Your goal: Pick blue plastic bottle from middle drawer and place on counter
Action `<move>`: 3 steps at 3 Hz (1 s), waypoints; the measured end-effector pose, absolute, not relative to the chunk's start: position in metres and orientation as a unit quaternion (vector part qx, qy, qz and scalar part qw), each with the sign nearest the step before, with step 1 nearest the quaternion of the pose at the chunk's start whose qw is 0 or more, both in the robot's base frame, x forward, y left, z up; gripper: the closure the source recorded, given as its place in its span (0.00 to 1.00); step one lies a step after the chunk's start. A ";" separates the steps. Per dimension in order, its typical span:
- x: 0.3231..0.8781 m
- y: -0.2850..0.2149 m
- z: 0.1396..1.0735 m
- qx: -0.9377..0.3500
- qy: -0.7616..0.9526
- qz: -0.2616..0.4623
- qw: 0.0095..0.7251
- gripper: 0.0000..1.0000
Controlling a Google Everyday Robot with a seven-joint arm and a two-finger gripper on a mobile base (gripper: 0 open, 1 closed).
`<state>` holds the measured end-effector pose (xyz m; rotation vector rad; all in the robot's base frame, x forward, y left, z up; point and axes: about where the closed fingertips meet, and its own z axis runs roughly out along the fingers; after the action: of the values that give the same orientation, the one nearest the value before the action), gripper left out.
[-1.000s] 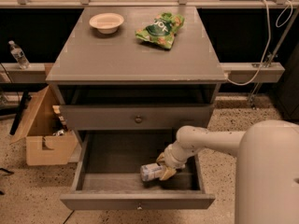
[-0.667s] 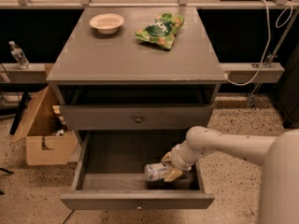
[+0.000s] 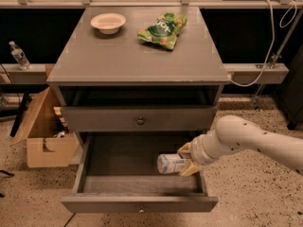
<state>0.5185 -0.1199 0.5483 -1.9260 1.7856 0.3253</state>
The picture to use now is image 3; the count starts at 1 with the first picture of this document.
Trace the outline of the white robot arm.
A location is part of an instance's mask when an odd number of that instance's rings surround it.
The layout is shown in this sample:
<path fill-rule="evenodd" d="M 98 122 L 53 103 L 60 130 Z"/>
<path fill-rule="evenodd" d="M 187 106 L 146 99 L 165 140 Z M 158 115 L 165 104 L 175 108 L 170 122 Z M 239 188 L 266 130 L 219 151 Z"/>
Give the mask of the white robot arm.
<path fill-rule="evenodd" d="M 220 157 L 244 149 L 257 151 L 303 175 L 302 139 L 265 131 L 234 115 L 221 117 L 213 131 L 195 137 L 178 150 L 179 153 L 189 153 L 191 157 L 180 175 L 193 175 Z"/>

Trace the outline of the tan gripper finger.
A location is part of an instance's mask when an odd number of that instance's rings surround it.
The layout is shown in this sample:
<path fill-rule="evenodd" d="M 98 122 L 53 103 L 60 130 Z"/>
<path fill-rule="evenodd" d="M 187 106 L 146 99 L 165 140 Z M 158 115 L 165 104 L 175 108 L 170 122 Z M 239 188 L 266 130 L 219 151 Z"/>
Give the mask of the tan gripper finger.
<path fill-rule="evenodd" d="M 197 164 L 193 161 L 188 161 L 185 163 L 185 166 L 181 169 L 179 175 L 186 177 L 191 176 L 197 172 L 199 172 L 202 169 L 202 165 Z"/>
<path fill-rule="evenodd" d="M 185 143 L 177 150 L 177 153 L 185 159 L 190 159 L 191 158 L 190 148 L 191 148 L 190 143 Z"/>

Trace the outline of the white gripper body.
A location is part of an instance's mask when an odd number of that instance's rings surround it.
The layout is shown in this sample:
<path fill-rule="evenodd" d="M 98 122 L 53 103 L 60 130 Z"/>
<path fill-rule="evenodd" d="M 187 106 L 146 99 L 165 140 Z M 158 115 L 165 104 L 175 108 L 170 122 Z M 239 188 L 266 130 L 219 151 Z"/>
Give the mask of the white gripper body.
<path fill-rule="evenodd" d="M 216 132 L 209 131 L 195 137 L 190 143 L 190 154 L 193 161 L 200 165 L 210 165 L 223 156 L 225 148 Z"/>

